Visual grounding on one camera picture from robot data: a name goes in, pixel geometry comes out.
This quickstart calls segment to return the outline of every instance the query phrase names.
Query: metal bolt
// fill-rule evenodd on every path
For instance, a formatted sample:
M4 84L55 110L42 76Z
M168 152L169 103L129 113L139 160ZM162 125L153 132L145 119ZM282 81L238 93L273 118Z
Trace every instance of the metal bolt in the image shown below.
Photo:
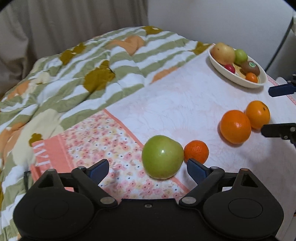
M108 205L108 204L114 203L115 202L115 199L113 197L102 197L101 200L100 200L100 202L102 204Z
M194 197L184 197L182 198L182 202L185 204L194 204L196 199Z

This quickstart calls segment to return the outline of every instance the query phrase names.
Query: bed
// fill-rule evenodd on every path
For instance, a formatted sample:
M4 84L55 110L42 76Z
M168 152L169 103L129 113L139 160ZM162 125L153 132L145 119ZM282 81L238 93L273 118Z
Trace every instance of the bed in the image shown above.
M254 99L270 107L274 123L293 122L295 101L269 97L272 79L257 91L229 82L211 66L209 46L144 26L112 31L39 59L0 102L0 239L18 239L12 214L25 194L23 175L29 169L30 186L47 168L67 172L107 158L110 172L100 185L118 200L178 200L195 186L185 164L172 179L153 182L141 166L143 144L163 134L182 146L204 140L210 149L207 166L229 172L250 168L284 209L281 240L296 209L296 150L254 132L234 148L221 140L217 126L224 112Z

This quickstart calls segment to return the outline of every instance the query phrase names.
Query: green fruit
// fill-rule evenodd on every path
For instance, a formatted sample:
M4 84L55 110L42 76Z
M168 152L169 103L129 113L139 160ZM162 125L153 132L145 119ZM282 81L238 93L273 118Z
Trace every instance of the green fruit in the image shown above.
M248 60L248 55L246 54L245 51L242 49L237 49L235 51L235 63L240 65L242 62L245 62Z
M146 173L153 178L170 178L180 169L183 160L181 144L166 136L153 136L143 147L143 166Z

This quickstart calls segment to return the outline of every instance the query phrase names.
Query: white bowl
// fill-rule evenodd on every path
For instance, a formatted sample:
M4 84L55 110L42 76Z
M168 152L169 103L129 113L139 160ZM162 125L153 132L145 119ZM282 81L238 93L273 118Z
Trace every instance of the white bowl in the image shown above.
M235 74L233 74L229 70L225 69L221 64L219 64L211 56L211 53L210 53L211 49L212 49L212 47L209 48L208 53L209 53L209 57L210 57L210 61L211 61L212 65L215 67L216 70L218 70L220 72L220 74L224 75L224 77L226 77L227 79L233 81L234 83L236 83L238 85L246 87L246 88L259 88L259 87L262 87L265 84L265 82L267 81L267 75L266 75L264 69L262 69L262 67L251 57L248 56L248 61L253 61L256 65L258 65L258 67L260 69L260 74L258 76L259 83L254 83L254 82L245 80L242 77L240 77L237 72Z

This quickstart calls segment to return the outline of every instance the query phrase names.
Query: orange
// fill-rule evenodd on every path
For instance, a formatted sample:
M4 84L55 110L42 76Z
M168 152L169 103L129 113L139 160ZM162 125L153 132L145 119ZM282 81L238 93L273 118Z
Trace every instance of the orange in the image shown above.
M253 73L247 73L246 74L246 80L251 81L251 82L254 82L254 83L258 83L258 78Z
M270 112L268 107L261 101L255 100L248 104L246 115L254 129L260 130L263 125L270 121Z
M244 143L251 134L249 118L239 110L226 112L220 121L222 136L232 144Z
M194 158L201 164L204 164L209 156L209 148L203 141L194 140L189 142L184 148L184 161Z

